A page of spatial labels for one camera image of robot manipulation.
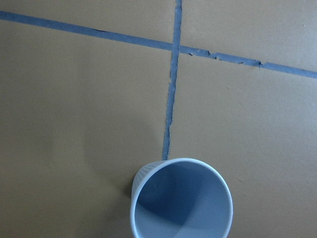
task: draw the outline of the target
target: blue line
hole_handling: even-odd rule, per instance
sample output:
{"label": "blue line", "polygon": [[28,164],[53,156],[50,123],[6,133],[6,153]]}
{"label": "blue line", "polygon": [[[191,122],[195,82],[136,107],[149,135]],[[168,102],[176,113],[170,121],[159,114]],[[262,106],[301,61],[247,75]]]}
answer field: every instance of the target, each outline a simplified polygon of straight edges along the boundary
{"label": "blue line", "polygon": [[170,62],[170,83],[168,87],[168,98],[166,107],[166,127],[163,141],[162,160],[167,160],[170,147],[170,126],[173,122],[173,109],[176,92],[176,79],[178,68],[178,55],[180,46],[180,28],[182,23],[182,0],[176,0],[175,17],[174,17],[174,33],[172,45],[172,60]]}
{"label": "blue line", "polygon": [[152,48],[157,48],[162,50],[168,50],[168,51],[172,50],[172,44],[167,42],[155,41],[155,40],[150,40],[146,38],[129,36],[129,35],[124,35],[124,34],[119,34],[119,33],[114,33],[109,31],[101,31],[101,30],[97,30],[97,29],[93,29],[89,27],[63,23],[59,21],[46,20],[46,19],[32,17],[32,16],[25,16],[25,15],[20,15],[20,14],[11,13],[11,12],[0,11],[0,19],[34,25],[34,26],[46,27],[46,28],[51,28],[51,29],[60,30],[60,31],[67,31],[67,32],[72,32],[72,33],[77,33],[77,34],[82,34],[87,36],[126,42],[130,44],[152,47]]}
{"label": "blue line", "polygon": [[238,63],[238,64],[243,64],[248,66],[260,67],[260,68],[270,69],[274,71],[284,72],[284,73],[296,74],[296,75],[310,77],[310,78],[317,78],[317,72],[314,72],[314,71],[288,67],[288,66],[275,64],[275,63],[269,63],[269,62],[262,63],[260,60],[256,60],[256,59],[243,58],[243,57],[227,55],[222,53],[211,53],[208,50],[191,48],[187,46],[180,46],[179,51],[182,54],[188,54],[191,56],[205,57],[205,58],[210,58],[214,60],[218,59],[218,60],[231,62],[231,63]]}

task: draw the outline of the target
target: cup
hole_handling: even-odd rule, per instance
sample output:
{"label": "cup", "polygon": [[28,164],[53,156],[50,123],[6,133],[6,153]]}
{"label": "cup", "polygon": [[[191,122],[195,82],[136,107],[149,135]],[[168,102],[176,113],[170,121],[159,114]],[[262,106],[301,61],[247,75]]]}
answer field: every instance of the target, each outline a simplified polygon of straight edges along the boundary
{"label": "cup", "polygon": [[232,198],[222,176],[189,158],[143,166],[132,184],[130,222],[135,238],[226,238]]}

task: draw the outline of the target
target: plastic cup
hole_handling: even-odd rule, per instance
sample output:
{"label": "plastic cup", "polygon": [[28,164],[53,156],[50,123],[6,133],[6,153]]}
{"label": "plastic cup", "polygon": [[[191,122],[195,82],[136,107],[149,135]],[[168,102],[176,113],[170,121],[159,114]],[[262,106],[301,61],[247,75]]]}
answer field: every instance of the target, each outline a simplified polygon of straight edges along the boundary
{"label": "plastic cup", "polygon": [[202,161],[153,162],[134,177],[130,221],[135,238],[226,238],[232,216],[227,184]]}

